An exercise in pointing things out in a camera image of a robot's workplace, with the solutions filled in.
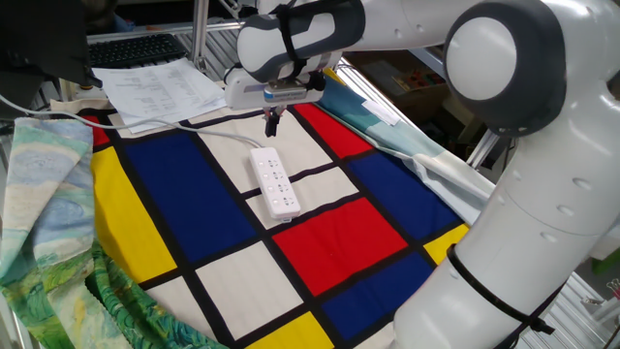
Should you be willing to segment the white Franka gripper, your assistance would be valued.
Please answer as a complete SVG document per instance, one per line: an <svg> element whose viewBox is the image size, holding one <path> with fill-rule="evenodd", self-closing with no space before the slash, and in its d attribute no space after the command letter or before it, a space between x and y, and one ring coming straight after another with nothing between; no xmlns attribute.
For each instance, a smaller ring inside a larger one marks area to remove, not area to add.
<svg viewBox="0 0 620 349"><path fill-rule="evenodd" d="M294 80L259 82L242 68L233 68L224 79L225 101L231 110L264 110L265 136L275 137L282 109L275 108L319 101L324 94L324 73L302 74Z"/></svg>

